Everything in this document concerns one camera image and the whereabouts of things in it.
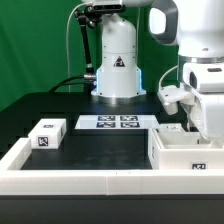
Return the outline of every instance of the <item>black table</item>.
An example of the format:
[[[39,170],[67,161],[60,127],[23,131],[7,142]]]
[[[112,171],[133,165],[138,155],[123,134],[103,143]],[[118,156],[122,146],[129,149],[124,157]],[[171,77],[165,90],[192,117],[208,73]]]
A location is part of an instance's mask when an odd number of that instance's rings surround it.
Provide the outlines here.
[[[130,105],[93,102],[84,93],[28,94],[0,113],[1,156],[20,137],[27,137],[41,118],[66,118],[68,131],[59,150],[50,153],[48,161],[42,156],[48,152],[34,150],[32,160],[28,159],[23,169],[151,169],[146,154],[147,130],[74,130],[79,115],[99,114],[155,115],[159,123],[186,124],[181,109],[175,116],[166,115],[155,94]],[[89,145],[94,154],[87,150]],[[76,159],[71,162],[68,158],[73,153]],[[0,196],[0,220],[1,223],[223,223],[223,199],[223,195]]]

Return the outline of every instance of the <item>green wall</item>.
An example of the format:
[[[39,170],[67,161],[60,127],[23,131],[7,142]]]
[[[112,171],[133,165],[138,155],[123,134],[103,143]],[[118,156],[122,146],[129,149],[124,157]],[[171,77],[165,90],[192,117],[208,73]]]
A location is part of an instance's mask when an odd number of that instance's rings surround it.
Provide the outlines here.
[[[0,110],[26,93],[45,92],[67,78],[67,20],[79,0],[0,0]],[[121,16],[136,25],[136,8]],[[177,47],[160,46],[148,33],[149,8],[141,9],[139,62],[143,85],[156,91],[160,76],[177,63]],[[95,67],[101,63],[100,29],[89,30]],[[85,72],[78,22],[70,29],[71,75]],[[175,74],[168,82],[174,82]],[[76,87],[72,91],[82,91]]]

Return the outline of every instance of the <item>cable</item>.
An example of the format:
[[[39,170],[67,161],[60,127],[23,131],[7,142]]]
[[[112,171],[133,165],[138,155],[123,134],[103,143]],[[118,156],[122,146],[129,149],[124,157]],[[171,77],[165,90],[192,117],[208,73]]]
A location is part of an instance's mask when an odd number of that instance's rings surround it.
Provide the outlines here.
[[[69,82],[69,81],[72,81],[72,80],[75,80],[75,79],[83,79],[84,76],[83,75],[80,75],[80,76],[72,76],[70,78],[67,78],[61,82],[59,82],[56,86],[54,86],[53,88],[51,88],[49,90],[50,93],[54,92],[57,88],[59,88],[61,85],[65,84],[66,82]]]
[[[162,82],[163,82],[163,79],[169,74],[171,73],[172,71],[174,71],[175,69],[177,69],[178,66],[175,66],[173,68],[171,68],[170,70],[168,70],[166,73],[163,74],[163,76],[160,78],[159,80],[159,90],[162,89]]]
[[[89,83],[84,83],[84,82],[75,82],[75,83],[64,83],[61,85],[57,85],[55,87],[53,87],[49,93],[54,93],[58,88],[62,87],[62,86],[71,86],[71,85],[89,85]]]
[[[81,6],[87,6],[87,5],[90,5],[92,4],[92,2],[85,2],[85,3],[82,3],[82,4],[79,4],[77,5],[73,10],[72,12],[70,13],[69,15],[69,18],[68,18],[68,22],[67,22],[67,28],[66,28],[66,55],[67,55],[67,69],[68,69],[68,78],[71,77],[71,68],[70,68],[70,54],[69,54],[69,27],[70,27],[70,23],[71,23],[71,18],[73,16],[73,14],[75,13],[75,11],[81,7]]]

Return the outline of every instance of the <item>white container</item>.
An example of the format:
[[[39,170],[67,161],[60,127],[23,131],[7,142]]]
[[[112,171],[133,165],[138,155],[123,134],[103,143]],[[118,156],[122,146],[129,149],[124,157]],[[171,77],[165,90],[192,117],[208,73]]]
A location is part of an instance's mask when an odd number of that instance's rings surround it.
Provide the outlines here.
[[[148,156],[153,169],[223,169],[223,144],[206,142],[198,132],[149,130]]]

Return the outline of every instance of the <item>small white box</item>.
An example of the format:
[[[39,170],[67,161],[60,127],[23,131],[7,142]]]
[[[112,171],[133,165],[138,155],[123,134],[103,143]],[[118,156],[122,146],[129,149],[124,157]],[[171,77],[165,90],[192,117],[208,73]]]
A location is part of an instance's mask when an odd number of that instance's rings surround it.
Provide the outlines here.
[[[153,169],[224,169],[223,145],[205,141],[198,132],[150,129],[148,156]]]
[[[28,135],[32,149],[57,149],[66,131],[66,119],[41,119]]]

